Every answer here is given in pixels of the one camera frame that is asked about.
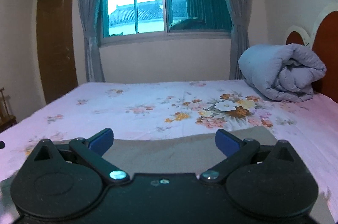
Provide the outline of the pink floral bed sheet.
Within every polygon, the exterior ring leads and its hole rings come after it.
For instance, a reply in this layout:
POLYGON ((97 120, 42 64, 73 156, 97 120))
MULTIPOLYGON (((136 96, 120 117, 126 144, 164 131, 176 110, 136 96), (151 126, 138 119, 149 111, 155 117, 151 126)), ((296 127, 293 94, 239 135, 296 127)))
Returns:
POLYGON ((83 84, 1 133, 1 179, 13 175, 43 138, 88 138, 104 128, 132 141, 188 140, 218 129, 286 139, 337 217, 337 103, 323 94, 275 102, 243 80, 83 84))

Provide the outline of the wooden chair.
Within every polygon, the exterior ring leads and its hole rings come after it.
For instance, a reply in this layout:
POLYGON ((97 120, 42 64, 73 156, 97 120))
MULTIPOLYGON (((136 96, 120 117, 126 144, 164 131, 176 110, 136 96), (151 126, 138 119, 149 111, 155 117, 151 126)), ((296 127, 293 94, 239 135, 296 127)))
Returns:
POLYGON ((0 131, 1 133, 7 130, 9 127, 12 127, 17 124, 17 118, 13 114, 9 113, 9 109, 7 106, 7 101, 4 96, 5 89, 2 87, 0 89, 1 92, 1 108, 0 108, 0 116, 1 116, 1 123, 0 123, 0 131))

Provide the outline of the rolled grey quilt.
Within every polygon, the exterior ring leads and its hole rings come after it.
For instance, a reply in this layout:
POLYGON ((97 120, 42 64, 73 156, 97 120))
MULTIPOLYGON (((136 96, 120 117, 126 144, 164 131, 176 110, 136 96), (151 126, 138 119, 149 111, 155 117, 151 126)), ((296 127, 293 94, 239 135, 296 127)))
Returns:
POLYGON ((323 61, 304 45, 260 44, 238 60, 246 83, 269 100, 303 102, 313 98, 312 83, 327 71, 323 61))

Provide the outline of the red and white headboard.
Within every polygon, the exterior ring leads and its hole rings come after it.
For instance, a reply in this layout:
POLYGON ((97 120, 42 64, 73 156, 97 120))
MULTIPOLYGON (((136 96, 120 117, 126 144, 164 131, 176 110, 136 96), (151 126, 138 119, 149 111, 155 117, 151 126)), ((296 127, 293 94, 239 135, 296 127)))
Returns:
POLYGON ((337 102, 337 3, 327 5, 316 18, 311 34, 299 26, 291 26, 285 34, 285 43, 304 45, 324 62, 324 78, 313 83, 319 92, 337 102))

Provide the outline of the brown wooden door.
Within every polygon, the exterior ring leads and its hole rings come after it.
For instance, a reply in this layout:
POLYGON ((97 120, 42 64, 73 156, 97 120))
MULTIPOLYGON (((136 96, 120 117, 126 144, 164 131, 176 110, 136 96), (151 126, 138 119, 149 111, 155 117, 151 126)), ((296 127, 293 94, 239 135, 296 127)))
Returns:
POLYGON ((36 38, 47 104, 78 86, 72 31, 73 0, 37 0, 36 38))

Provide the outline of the left grey curtain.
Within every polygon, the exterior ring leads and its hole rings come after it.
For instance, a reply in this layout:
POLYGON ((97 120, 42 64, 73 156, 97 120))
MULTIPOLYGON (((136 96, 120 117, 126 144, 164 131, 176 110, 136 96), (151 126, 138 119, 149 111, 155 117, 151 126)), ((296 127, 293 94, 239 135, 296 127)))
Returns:
POLYGON ((101 0, 78 0, 84 35, 85 71, 88 82, 104 82, 98 37, 98 15, 101 0))

